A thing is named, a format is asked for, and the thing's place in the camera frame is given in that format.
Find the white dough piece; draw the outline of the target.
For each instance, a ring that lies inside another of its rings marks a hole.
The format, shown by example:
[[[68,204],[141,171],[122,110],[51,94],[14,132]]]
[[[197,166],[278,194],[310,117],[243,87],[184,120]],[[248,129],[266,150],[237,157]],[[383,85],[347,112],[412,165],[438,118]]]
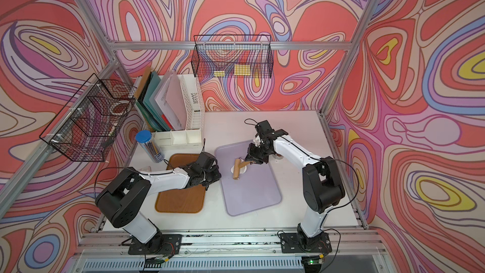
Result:
[[[235,166],[233,166],[231,168],[231,173],[234,174],[234,168]],[[238,176],[241,176],[242,174],[246,173],[246,170],[247,170],[247,166],[239,166],[239,172],[237,173]]]

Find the wooden dough roller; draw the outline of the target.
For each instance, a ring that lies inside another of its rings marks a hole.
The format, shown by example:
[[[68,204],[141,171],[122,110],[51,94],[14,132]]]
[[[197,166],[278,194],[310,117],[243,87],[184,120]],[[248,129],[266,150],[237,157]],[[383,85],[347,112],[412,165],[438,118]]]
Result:
[[[252,161],[244,161],[240,158],[235,159],[232,167],[232,178],[239,179],[241,173],[244,173],[247,170],[247,166],[251,164],[253,164]]]

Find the lilac plastic cutting mat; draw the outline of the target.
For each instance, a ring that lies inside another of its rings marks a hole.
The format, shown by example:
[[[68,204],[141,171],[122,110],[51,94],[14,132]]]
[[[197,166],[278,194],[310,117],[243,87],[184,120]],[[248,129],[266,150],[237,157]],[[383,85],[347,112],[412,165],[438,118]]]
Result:
[[[275,206],[282,201],[282,195],[269,164],[251,164],[239,179],[233,179],[231,168],[235,159],[244,159],[250,141],[223,145],[215,150],[215,158],[221,174],[221,186],[226,211],[238,216]]]

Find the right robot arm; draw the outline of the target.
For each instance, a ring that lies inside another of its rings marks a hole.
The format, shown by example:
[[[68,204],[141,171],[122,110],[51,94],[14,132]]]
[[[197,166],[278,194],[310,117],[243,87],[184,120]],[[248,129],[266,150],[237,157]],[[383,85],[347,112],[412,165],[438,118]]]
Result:
[[[303,197],[308,206],[297,235],[302,244],[317,241],[329,213],[338,208],[346,191],[332,157],[319,157],[293,140],[283,129],[275,130],[265,121],[254,124],[256,135],[248,147],[246,162],[267,164],[272,155],[278,155],[301,170]]]

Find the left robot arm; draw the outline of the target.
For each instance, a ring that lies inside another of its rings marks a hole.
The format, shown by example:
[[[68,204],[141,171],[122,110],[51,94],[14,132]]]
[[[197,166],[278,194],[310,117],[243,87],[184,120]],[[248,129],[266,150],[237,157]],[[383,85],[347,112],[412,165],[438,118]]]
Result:
[[[170,190],[209,187],[221,179],[217,159],[202,152],[187,165],[155,173],[132,167],[122,170],[95,198],[95,205],[115,228],[121,228],[144,245],[160,245],[161,232],[141,212],[146,197]]]

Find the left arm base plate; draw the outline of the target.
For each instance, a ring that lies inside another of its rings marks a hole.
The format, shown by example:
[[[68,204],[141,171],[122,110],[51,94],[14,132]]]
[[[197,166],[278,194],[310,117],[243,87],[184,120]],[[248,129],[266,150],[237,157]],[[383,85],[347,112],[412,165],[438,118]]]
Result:
[[[157,234],[148,243],[141,243],[136,238],[130,243],[129,255],[177,255],[180,251],[182,235]]]

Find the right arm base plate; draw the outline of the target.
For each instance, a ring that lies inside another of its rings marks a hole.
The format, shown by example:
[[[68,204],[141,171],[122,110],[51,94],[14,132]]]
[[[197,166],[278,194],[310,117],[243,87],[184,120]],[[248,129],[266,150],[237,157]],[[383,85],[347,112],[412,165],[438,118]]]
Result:
[[[277,236],[283,254],[319,253],[328,255],[332,252],[329,236],[325,232],[313,238],[307,238],[304,233],[285,233],[283,231],[279,231]]]

